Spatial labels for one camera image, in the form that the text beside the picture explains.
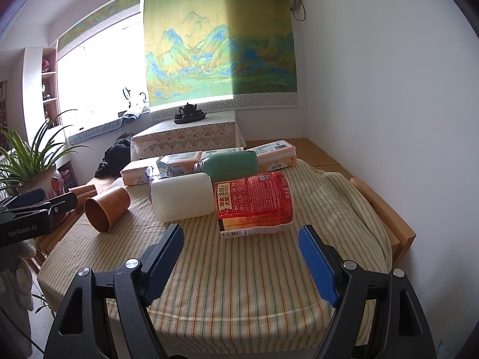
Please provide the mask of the green insulated bottle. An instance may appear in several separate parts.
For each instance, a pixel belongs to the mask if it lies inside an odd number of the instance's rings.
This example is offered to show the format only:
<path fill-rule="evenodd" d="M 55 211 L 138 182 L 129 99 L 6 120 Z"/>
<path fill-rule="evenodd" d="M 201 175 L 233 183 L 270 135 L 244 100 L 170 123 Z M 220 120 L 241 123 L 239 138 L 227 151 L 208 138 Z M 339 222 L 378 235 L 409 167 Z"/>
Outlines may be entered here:
<path fill-rule="evenodd" d="M 193 173 L 204 173 L 212 184 L 259 174 L 257 154 L 252 151 L 224 152 L 208 156 L 194 164 Z"/>

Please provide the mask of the green spider plant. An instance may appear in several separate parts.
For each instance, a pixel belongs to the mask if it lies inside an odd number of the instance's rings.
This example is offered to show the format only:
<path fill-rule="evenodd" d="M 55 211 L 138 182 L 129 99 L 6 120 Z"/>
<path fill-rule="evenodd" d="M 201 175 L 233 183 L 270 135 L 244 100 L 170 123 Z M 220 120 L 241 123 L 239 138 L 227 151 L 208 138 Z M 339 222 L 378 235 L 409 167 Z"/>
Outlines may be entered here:
<path fill-rule="evenodd" d="M 53 119 L 45 120 L 34 134 L 31 143 L 23 140 L 17 130 L 1 128 L 1 135 L 10 144 L 10 150 L 1 147 L 1 191 L 18 194 L 21 187 L 31 184 L 53 169 L 56 162 L 64 156 L 77 153 L 80 148 L 89 148 L 88 145 L 61 141 L 59 135 L 70 125 L 58 126 L 52 135 L 48 135 L 55 122 L 67 112 L 71 110 L 65 110 Z"/>

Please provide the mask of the orange tissue pack left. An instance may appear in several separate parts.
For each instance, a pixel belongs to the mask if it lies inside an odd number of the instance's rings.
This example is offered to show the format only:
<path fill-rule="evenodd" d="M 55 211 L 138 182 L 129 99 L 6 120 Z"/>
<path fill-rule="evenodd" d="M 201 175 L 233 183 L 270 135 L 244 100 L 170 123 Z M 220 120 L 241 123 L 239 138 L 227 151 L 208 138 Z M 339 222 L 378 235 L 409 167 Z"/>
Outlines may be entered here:
<path fill-rule="evenodd" d="M 121 171 L 121 177 L 124 185 L 144 185 L 148 182 L 146 169 L 156 165 L 157 157 L 146 158 L 142 160 L 133 160 Z"/>

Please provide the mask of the black bag on floor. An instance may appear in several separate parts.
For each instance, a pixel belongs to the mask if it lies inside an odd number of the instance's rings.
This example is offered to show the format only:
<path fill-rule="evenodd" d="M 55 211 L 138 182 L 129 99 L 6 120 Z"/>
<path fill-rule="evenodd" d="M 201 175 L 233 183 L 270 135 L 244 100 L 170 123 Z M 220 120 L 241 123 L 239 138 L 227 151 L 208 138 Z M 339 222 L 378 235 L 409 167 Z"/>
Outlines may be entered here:
<path fill-rule="evenodd" d="M 119 177 L 120 171 L 131 162 L 131 140 L 120 139 L 109 147 L 99 164 L 95 177 Z"/>

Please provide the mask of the lace covered side table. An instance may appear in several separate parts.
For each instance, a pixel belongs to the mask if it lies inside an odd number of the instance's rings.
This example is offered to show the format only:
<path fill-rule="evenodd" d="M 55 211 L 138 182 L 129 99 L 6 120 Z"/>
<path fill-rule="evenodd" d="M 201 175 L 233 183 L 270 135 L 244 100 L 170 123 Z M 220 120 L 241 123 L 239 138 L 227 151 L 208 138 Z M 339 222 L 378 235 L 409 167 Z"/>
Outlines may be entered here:
<path fill-rule="evenodd" d="M 245 147 L 234 111 L 209 113 L 187 124 L 161 121 L 131 137 L 131 160 L 183 152 Z"/>

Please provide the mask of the green mountain landscape tapestry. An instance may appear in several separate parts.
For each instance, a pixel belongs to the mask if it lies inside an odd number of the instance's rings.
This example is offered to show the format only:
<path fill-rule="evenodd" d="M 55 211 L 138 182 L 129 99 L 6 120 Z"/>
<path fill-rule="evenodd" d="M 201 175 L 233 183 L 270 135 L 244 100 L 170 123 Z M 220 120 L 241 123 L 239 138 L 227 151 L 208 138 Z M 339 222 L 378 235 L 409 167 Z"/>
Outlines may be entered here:
<path fill-rule="evenodd" d="M 295 108 L 288 0 L 143 0 L 151 107 Z"/>

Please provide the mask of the orange tissue pack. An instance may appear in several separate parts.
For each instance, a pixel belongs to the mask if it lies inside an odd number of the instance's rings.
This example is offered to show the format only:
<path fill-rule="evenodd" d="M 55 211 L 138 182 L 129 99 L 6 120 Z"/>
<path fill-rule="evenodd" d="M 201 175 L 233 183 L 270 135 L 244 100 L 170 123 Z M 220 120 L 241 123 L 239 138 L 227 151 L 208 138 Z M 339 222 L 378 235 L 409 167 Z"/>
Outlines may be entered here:
<path fill-rule="evenodd" d="M 212 155 L 219 153 L 243 152 L 242 147 L 230 147 L 209 151 L 182 152 L 163 156 L 160 162 L 166 164 L 170 170 L 171 176 L 192 174 L 194 165 Z"/>
<path fill-rule="evenodd" d="M 156 165 L 157 157 L 146 158 L 142 160 L 133 160 L 121 171 L 121 177 L 124 185 L 144 185 L 148 182 L 146 169 Z"/>
<path fill-rule="evenodd" d="M 248 150 L 257 154 L 260 173 L 292 167 L 297 162 L 295 146 L 289 144 L 286 140 L 262 144 Z"/>

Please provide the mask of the striped yellow tablecloth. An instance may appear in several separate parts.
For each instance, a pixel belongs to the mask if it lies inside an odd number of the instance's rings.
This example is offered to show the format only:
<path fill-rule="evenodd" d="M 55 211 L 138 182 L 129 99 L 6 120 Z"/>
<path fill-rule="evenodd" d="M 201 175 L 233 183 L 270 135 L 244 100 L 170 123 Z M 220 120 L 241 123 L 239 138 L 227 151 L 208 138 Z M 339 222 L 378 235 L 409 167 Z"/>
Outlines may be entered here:
<path fill-rule="evenodd" d="M 323 301 L 298 247 L 311 224 L 343 259 L 389 272 L 390 240 L 365 197 L 340 173 L 303 160 L 281 170 L 294 202 L 292 227 L 223 238 L 214 214 L 181 220 L 184 248 L 162 296 L 148 314 L 165 348 L 186 352 L 256 353 L 319 344 L 334 309 Z M 157 221 L 148 186 L 126 186 L 131 206 L 114 229 L 100 234 L 81 216 L 44 261 L 38 282 L 57 311 L 80 267 L 116 269 L 140 257 L 168 224 Z"/>

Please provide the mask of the red instant noodle bowl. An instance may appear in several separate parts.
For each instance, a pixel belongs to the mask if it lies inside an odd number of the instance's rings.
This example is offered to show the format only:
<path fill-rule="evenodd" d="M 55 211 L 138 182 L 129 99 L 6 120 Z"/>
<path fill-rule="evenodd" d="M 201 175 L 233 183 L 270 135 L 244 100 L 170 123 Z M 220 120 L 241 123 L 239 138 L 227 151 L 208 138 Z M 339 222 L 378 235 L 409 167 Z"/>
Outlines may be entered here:
<path fill-rule="evenodd" d="M 279 171 L 218 182 L 214 197 L 224 238 L 273 234 L 292 227 L 292 190 Z"/>

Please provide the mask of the brown patterned paper cup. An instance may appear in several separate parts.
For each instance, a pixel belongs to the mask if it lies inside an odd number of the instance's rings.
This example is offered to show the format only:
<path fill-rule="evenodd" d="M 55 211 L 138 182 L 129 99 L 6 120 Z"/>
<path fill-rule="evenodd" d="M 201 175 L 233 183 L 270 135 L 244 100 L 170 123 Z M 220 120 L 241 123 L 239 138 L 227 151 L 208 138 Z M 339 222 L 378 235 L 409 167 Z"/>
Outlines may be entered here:
<path fill-rule="evenodd" d="M 95 230 L 100 233 L 108 233 L 126 213 L 130 204 L 129 193 L 123 187 L 118 186 L 86 199 L 84 211 Z"/>

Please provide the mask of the orange tissue pack middle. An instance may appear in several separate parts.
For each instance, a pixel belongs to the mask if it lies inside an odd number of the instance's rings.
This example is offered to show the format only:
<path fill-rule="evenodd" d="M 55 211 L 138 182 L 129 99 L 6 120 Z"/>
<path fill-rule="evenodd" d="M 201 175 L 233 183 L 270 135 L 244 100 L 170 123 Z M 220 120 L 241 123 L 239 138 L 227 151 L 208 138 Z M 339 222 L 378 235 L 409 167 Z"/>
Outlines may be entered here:
<path fill-rule="evenodd" d="M 182 152 L 163 156 L 160 162 L 166 164 L 170 170 L 171 176 L 192 174 L 194 165 L 212 155 L 219 153 L 243 152 L 242 147 L 230 147 L 209 151 Z"/>

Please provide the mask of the orange tissue pack right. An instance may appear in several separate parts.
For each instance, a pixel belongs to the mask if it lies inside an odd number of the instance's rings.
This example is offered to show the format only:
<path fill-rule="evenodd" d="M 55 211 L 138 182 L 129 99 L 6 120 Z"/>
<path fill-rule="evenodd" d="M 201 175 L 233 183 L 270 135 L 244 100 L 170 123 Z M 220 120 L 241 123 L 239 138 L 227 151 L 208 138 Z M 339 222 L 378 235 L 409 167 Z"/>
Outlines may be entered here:
<path fill-rule="evenodd" d="M 297 162 L 295 146 L 289 144 L 286 140 L 262 144 L 248 150 L 257 154 L 260 173 L 292 167 Z"/>

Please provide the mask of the red white flower pot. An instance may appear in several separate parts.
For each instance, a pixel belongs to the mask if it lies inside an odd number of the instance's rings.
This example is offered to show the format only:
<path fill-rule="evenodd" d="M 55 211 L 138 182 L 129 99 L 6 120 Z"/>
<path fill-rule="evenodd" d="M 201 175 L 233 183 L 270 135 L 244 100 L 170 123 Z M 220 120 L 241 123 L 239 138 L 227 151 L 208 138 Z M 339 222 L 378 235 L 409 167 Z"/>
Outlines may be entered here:
<path fill-rule="evenodd" d="M 36 189 L 42 189 L 45 192 L 45 199 L 52 199 L 65 193 L 64 181 L 56 165 L 36 176 L 27 184 L 16 188 L 20 194 Z"/>

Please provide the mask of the blue orange snack pack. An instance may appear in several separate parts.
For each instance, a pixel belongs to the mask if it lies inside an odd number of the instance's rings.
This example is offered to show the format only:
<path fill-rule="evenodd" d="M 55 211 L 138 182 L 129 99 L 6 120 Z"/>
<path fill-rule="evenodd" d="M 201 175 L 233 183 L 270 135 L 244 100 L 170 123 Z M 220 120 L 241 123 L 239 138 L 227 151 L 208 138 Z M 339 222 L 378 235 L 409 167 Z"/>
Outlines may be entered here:
<path fill-rule="evenodd" d="M 160 179 L 173 176 L 170 166 L 168 163 L 163 162 L 161 157 L 148 158 L 147 165 L 145 179 L 148 185 L 152 185 Z"/>

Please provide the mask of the white pink wall shelf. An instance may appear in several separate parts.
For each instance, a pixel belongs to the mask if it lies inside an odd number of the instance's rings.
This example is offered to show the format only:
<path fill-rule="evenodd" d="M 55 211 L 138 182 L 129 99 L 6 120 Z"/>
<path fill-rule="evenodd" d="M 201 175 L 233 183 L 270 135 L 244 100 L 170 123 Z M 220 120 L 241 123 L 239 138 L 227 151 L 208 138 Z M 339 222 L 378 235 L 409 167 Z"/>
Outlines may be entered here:
<path fill-rule="evenodd" d="M 50 128 L 58 126 L 58 68 L 55 47 L 27 47 L 24 49 L 22 68 L 22 102 L 27 141 L 44 121 L 51 121 Z"/>

